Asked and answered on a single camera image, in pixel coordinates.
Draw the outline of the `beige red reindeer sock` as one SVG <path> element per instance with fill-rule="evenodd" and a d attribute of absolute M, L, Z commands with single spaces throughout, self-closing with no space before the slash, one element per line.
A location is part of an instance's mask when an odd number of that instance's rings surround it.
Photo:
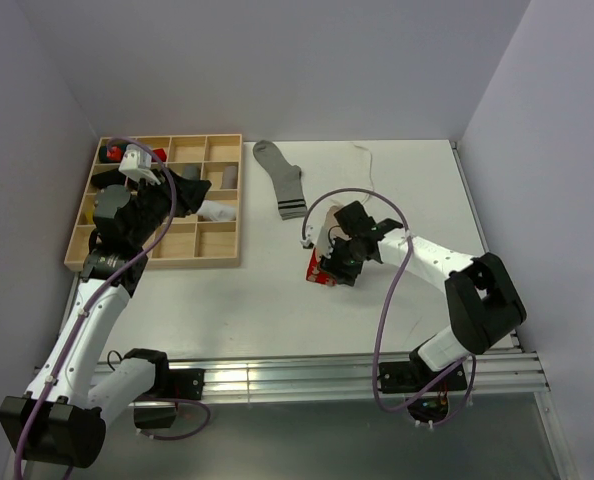
<path fill-rule="evenodd" d="M 334 216 L 342 208 L 342 205 L 338 202 L 334 202 L 333 205 L 328 209 L 324 222 L 321 226 L 314 226 L 315 228 L 318 227 L 326 227 L 328 229 L 328 237 L 331 240 L 331 246 L 333 247 L 334 241 L 337 239 L 348 240 L 349 237 L 343 232 L 341 227 L 338 225 L 338 222 Z M 312 250 L 311 258 L 306 270 L 306 280 L 311 283 L 317 283 L 325 286 L 335 286 L 336 281 L 333 277 L 327 273 L 325 273 L 321 266 L 320 262 L 324 259 L 324 256 L 321 258 L 317 258 L 315 256 L 314 251 Z"/>

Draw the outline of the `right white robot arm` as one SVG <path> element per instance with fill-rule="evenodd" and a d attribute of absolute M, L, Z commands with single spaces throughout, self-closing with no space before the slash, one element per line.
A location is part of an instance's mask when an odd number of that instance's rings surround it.
<path fill-rule="evenodd" d="M 403 267 L 446 297 L 449 325 L 411 355 L 410 378 L 418 388 L 434 388 L 450 364 L 485 353 L 526 320 L 526 309 L 497 255 L 449 250 L 409 233 L 400 221 L 375 221 L 357 201 L 334 218 L 342 235 L 322 254 L 319 268 L 336 283 L 354 285 L 363 264 L 375 261 Z"/>

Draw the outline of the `white striped sock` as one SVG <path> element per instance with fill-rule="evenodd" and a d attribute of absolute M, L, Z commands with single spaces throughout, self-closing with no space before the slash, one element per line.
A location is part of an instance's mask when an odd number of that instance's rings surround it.
<path fill-rule="evenodd" d="M 206 221 L 229 222 L 237 218 L 237 208 L 216 201 L 204 200 L 197 215 Z"/>

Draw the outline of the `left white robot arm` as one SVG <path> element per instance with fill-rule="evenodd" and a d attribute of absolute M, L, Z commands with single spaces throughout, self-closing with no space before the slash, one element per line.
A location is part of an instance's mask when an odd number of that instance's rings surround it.
<path fill-rule="evenodd" d="M 91 383 L 102 349 L 132 299 L 148 262 L 175 217 L 200 208 L 208 180 L 188 180 L 168 168 L 136 192 L 124 185 L 99 190 L 94 229 L 81 281 L 66 324 L 43 367 L 20 397 L 7 396 L 0 423 L 15 452 L 14 474 L 25 460 L 91 466 L 106 431 L 128 405 L 145 395 L 160 399 L 172 386 L 165 353 L 129 351 L 97 385 Z"/>

